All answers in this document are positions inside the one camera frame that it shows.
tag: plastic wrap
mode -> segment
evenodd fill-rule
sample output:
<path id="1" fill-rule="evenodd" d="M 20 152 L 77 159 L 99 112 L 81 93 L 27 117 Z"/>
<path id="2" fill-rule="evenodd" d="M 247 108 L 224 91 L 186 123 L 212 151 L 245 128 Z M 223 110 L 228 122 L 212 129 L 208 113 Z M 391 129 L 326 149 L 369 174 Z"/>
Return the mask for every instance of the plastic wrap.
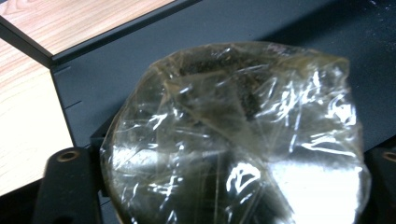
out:
<path id="1" fill-rule="evenodd" d="M 348 61 L 273 43 L 152 64 L 113 120 L 103 173 L 125 223 L 353 223 L 367 203 Z"/>

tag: black metal panel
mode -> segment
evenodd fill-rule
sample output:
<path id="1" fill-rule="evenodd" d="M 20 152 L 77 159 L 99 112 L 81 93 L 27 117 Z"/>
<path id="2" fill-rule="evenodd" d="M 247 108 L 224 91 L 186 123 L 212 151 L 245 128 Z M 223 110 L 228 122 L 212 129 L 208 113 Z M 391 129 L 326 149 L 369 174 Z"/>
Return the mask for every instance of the black metal panel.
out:
<path id="1" fill-rule="evenodd" d="M 330 2 L 202 1 L 52 70 L 74 143 L 88 145 L 161 57 L 202 44 L 262 39 Z"/>
<path id="2" fill-rule="evenodd" d="M 0 16 L 0 38 L 38 63 L 50 68 L 52 54 L 2 16 Z"/>

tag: wrapped object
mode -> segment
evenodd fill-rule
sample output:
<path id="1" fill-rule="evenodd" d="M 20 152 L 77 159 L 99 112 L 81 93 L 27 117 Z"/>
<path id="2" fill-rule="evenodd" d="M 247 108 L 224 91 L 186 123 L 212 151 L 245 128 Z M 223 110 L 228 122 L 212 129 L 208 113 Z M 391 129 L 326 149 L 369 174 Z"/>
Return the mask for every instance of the wrapped object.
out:
<path id="1" fill-rule="evenodd" d="M 264 42 L 152 64 L 114 118 L 104 178 L 125 223 L 354 223 L 370 175 L 348 61 Z"/>

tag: light wood panel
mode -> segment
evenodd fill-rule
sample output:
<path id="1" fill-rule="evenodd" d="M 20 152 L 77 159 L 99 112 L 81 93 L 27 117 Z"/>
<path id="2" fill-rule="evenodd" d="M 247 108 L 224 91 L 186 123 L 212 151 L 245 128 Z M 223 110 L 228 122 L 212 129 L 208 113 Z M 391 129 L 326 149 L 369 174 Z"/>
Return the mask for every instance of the light wood panel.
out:
<path id="1" fill-rule="evenodd" d="M 49 70 L 0 39 L 0 195 L 37 180 L 71 147 Z"/>
<path id="2" fill-rule="evenodd" d="M 0 15 L 52 53 L 172 0 L 8 0 Z M 0 196 L 42 177 L 71 147 L 50 71 L 0 39 Z"/>
<path id="3" fill-rule="evenodd" d="M 0 15 L 56 54 L 174 0 L 8 0 Z"/>

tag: screw hole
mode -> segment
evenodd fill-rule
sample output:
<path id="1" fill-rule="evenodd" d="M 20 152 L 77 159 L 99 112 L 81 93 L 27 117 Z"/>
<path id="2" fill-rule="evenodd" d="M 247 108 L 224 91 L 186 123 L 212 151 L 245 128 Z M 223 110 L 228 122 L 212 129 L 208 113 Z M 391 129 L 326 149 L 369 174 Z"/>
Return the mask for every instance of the screw hole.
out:
<path id="1" fill-rule="evenodd" d="M 388 161 L 396 162 L 396 153 L 393 152 L 384 152 L 382 157 Z"/>
<path id="2" fill-rule="evenodd" d="M 72 217 L 57 217 L 52 224 L 72 224 L 73 223 L 73 218 Z"/>
<path id="3" fill-rule="evenodd" d="M 60 162 L 64 161 L 72 161 L 73 159 L 77 158 L 79 155 L 78 151 L 66 151 L 58 156 L 57 160 Z"/>

